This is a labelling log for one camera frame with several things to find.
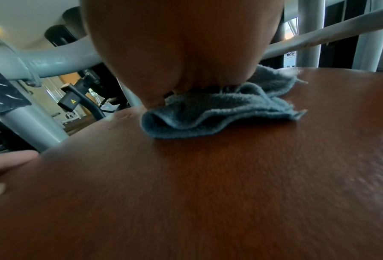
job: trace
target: gray-blue rag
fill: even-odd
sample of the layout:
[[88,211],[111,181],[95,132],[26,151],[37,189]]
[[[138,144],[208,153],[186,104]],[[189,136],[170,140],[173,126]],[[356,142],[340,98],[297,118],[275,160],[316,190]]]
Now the gray-blue rag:
[[215,134],[231,122],[249,117],[298,120],[306,111],[296,112],[293,105],[278,98],[298,81],[259,65],[240,86],[168,97],[165,107],[143,115],[141,126],[152,137],[174,139]]

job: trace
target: human skin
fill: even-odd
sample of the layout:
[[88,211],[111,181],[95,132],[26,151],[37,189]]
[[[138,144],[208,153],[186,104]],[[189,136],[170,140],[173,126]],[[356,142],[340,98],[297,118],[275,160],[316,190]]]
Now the human skin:
[[170,91],[238,85],[274,36],[283,0],[80,0],[106,65],[147,108]]

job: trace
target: white ceiling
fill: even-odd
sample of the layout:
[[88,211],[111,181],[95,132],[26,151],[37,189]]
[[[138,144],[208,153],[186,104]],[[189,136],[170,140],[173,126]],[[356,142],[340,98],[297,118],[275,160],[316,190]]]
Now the white ceiling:
[[27,48],[62,22],[65,10],[78,5],[79,0],[0,0],[0,38]]

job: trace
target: brown leather surface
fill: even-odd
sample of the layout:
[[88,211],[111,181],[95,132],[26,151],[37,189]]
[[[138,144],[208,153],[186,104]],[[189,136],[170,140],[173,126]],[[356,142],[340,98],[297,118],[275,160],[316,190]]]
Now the brown leather surface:
[[133,108],[2,177],[0,259],[383,259],[383,74],[299,78],[299,122],[153,140]]

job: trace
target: microfiber cloth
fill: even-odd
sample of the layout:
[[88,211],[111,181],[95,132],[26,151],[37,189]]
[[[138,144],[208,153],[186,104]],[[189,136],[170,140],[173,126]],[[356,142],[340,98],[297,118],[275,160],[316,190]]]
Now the microfiber cloth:
[[141,126],[152,137],[175,139],[215,134],[233,121],[250,117],[298,120],[306,111],[296,112],[278,98],[298,81],[296,76],[259,65],[240,86],[169,96],[165,107],[143,114]]

